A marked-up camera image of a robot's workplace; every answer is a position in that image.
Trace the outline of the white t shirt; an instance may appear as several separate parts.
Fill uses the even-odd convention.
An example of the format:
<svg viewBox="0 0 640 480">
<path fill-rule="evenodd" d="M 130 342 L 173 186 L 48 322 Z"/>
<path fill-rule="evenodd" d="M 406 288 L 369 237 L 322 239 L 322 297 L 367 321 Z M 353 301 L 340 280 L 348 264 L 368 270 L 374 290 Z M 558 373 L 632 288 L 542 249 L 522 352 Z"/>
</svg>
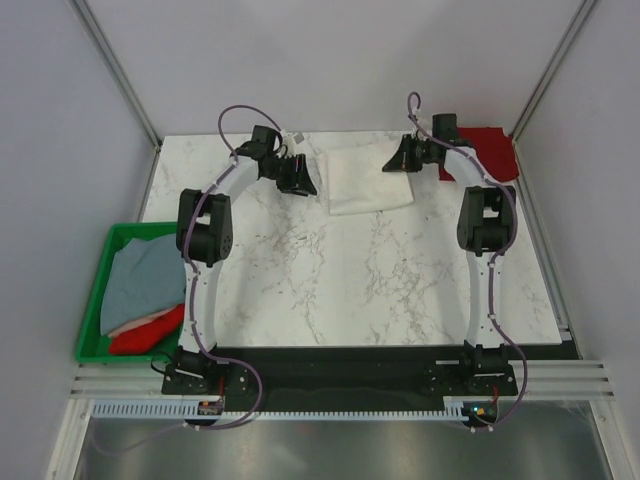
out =
<svg viewBox="0 0 640 480">
<path fill-rule="evenodd" d="M 330 150 L 316 157 L 329 214 L 344 216 L 410 205 L 413 192 L 405 172 L 385 173 L 399 140 Z"/>
</svg>

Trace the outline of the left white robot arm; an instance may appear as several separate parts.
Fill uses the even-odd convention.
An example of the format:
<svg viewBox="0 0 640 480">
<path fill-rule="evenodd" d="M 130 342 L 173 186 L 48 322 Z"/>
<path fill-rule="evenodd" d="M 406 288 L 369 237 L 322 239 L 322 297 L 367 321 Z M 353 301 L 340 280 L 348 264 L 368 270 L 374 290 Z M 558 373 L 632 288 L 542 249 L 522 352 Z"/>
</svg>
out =
<svg viewBox="0 0 640 480">
<path fill-rule="evenodd" d="M 260 179 L 273 181 L 283 194 L 315 196 L 307 167 L 310 152 L 303 134 L 257 125 L 251 138 L 231 151 L 208 188 L 180 194 L 176 244 L 185 263 L 186 294 L 174 368 L 198 393 L 211 392 L 220 378 L 211 357 L 217 344 L 218 281 L 234 245 L 233 203 Z"/>
</svg>

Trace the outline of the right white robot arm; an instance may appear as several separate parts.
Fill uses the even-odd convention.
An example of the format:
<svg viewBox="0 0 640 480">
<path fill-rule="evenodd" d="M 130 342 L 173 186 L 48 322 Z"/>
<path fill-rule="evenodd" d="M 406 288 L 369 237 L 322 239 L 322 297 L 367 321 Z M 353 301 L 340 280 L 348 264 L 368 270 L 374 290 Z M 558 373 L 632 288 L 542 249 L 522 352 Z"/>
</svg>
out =
<svg viewBox="0 0 640 480">
<path fill-rule="evenodd" d="M 454 113 L 432 117 L 426 132 L 413 113 L 415 131 L 402 136 L 384 173 L 416 173 L 427 164 L 443 168 L 463 188 L 456 227 L 459 247 L 466 253 L 470 307 L 465 342 L 474 348 L 507 345 L 499 324 L 500 282 L 506 252 L 518 233 L 515 190 L 496 180 L 481 164 L 476 150 L 460 135 Z"/>
</svg>

